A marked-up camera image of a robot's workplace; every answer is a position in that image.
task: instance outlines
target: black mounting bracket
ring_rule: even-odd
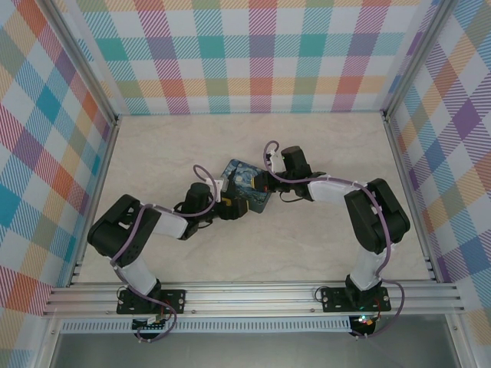
[[[357,312],[362,314],[365,312],[378,312],[379,306],[376,301],[380,304],[381,312],[388,312],[391,309],[389,294],[385,287],[377,287],[374,291],[373,299],[359,308],[356,308],[347,296],[346,287],[323,287],[320,292],[322,310],[325,313]]]
[[[152,293],[153,299],[162,301],[170,305],[177,314],[184,313],[186,306],[185,290],[160,290],[159,293]],[[139,297],[130,290],[121,290],[118,294],[117,314],[169,314],[169,308],[161,307],[159,304],[151,303]]]

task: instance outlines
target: purple cable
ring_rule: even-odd
[[[117,269],[115,270],[116,271],[116,275],[119,277],[119,279],[124,282],[124,283],[127,283],[127,280],[124,278],[124,276],[120,273],[120,270]],[[153,339],[143,339],[140,335],[140,331],[142,329],[142,327],[138,328],[137,329],[137,337],[138,337],[138,340],[139,341],[143,341],[144,343],[154,343],[155,341],[158,341],[160,339],[163,339],[165,336],[167,336],[168,334],[170,334],[170,331],[176,326],[177,324],[177,312],[174,308],[172,308],[170,305],[168,305],[167,303],[164,303],[162,301],[158,301],[157,299],[153,299],[152,297],[148,297],[144,294],[141,294],[137,289],[131,287],[128,285],[128,290],[130,290],[131,292],[135,293],[136,295],[138,295],[139,297],[147,300],[147,301],[151,301],[152,303],[155,303],[155,304],[159,304],[161,305],[162,307],[165,307],[167,309],[169,309],[170,313],[173,315],[173,320],[172,320],[172,324],[170,325],[170,327],[165,330],[164,332],[161,332],[159,333],[156,337],[154,337]]]
[[[205,179],[200,174],[198,174],[198,172],[196,171],[196,169],[201,169],[211,179],[211,182],[213,184],[213,200],[211,201],[211,203],[209,204],[209,206],[207,208],[205,208],[204,210],[202,210],[200,212],[197,212],[197,213],[190,213],[190,214],[174,212],[173,210],[170,210],[170,209],[167,209],[165,207],[162,207],[161,205],[153,205],[153,204],[143,205],[141,207],[140,211],[138,212],[137,219],[135,220],[135,222],[133,224],[133,228],[131,229],[130,236],[128,236],[128,239],[123,244],[123,246],[118,251],[118,253],[116,253],[115,256],[112,257],[112,259],[109,261],[110,265],[114,268],[114,270],[116,272],[116,275],[119,277],[119,279],[123,283],[128,284],[128,281],[120,273],[120,270],[119,270],[119,268],[118,268],[118,266],[116,264],[116,261],[121,257],[121,255],[123,255],[123,253],[128,249],[128,247],[130,246],[131,242],[133,241],[133,238],[135,237],[135,234],[137,233],[137,230],[138,230],[138,228],[140,226],[140,222],[141,222],[141,218],[143,217],[143,213],[145,212],[146,209],[157,209],[157,210],[159,210],[161,212],[174,213],[174,214],[176,214],[176,215],[178,215],[180,217],[188,217],[189,218],[189,217],[197,217],[197,216],[204,215],[210,209],[212,209],[212,207],[215,205],[215,199],[218,196],[218,188],[216,186],[215,180],[212,177],[212,174],[210,174],[209,171],[206,170],[201,165],[194,165],[193,166],[193,171],[196,174],[196,176],[198,176],[198,178],[200,178],[202,181],[205,181]],[[166,331],[160,333],[157,337],[155,337],[153,339],[147,339],[147,340],[145,340],[145,339],[143,339],[140,336],[140,330],[141,329],[138,329],[137,330],[138,339],[140,341],[143,341],[143,342],[146,342],[146,343],[152,343],[154,341],[158,341],[160,339],[163,339],[165,336],[167,336],[170,333],[170,331],[176,326],[176,322],[177,322],[177,313],[176,313],[176,311],[170,305],[168,305],[167,303],[164,303],[162,301],[158,301],[157,299],[153,299],[151,297],[148,297],[146,295],[143,295],[138,290],[136,290],[133,287],[131,287],[130,285],[128,286],[128,289],[131,290],[136,295],[138,295],[139,297],[141,297],[141,298],[143,298],[143,299],[145,299],[147,301],[150,301],[150,302],[155,303],[155,304],[159,304],[159,305],[161,305],[161,306],[169,309],[170,313],[173,315],[172,325]]]
[[[357,188],[363,190],[363,192],[367,195],[367,197],[370,199],[372,205],[374,205],[375,210],[377,211],[377,215],[378,215],[379,219],[381,220],[382,229],[384,230],[385,241],[386,241],[386,244],[387,244],[387,246],[386,246],[387,254],[385,256],[385,259],[382,262],[382,264],[380,265],[380,267],[375,271],[375,276],[377,276],[379,278],[380,277],[380,273],[385,268],[385,266],[387,266],[387,264],[389,263],[389,260],[390,260],[390,251],[391,251],[392,244],[390,242],[390,233],[389,233],[389,228],[387,227],[387,222],[385,221],[384,214],[382,213],[382,210],[380,209],[380,206],[378,205],[377,200],[375,199],[374,195],[371,194],[370,191],[367,188],[365,188],[361,184],[358,184],[357,182],[352,182],[352,181],[346,180],[346,179],[339,179],[339,178],[335,178],[335,177],[332,177],[332,176],[328,176],[327,178],[326,177],[323,177],[323,178],[309,178],[309,179],[296,179],[296,180],[283,179],[283,178],[277,176],[272,171],[271,166],[268,164],[268,158],[267,158],[268,148],[272,144],[275,144],[276,145],[275,150],[278,150],[279,149],[279,143],[278,143],[278,141],[276,141],[276,140],[270,140],[266,144],[266,146],[264,147],[264,150],[262,152],[262,159],[264,161],[264,164],[266,166],[266,169],[268,170],[268,173],[273,178],[279,180],[280,182],[286,182],[288,184],[300,184],[300,183],[303,183],[303,182],[327,182],[327,181],[330,181],[330,182],[339,182],[341,184],[347,184],[347,185],[350,185],[350,186],[356,186]],[[376,337],[376,336],[380,335],[381,333],[383,333],[384,331],[386,331],[387,328],[389,328],[392,324],[394,324],[394,321],[399,317],[400,312],[402,311],[402,308],[404,306],[404,301],[405,301],[405,298],[406,298],[406,295],[404,293],[404,288],[402,287],[402,285],[400,283],[398,283],[397,281],[387,280],[387,279],[384,279],[384,278],[381,278],[381,280],[383,282],[385,282],[385,283],[388,283],[388,284],[395,284],[395,285],[397,285],[400,288],[400,295],[401,295],[401,298],[400,298],[400,306],[399,306],[399,309],[397,309],[397,312],[394,315],[394,317],[392,318],[392,320],[390,320],[390,322],[388,324],[386,324],[382,329],[380,329],[376,333],[373,333],[371,335],[371,337]]]

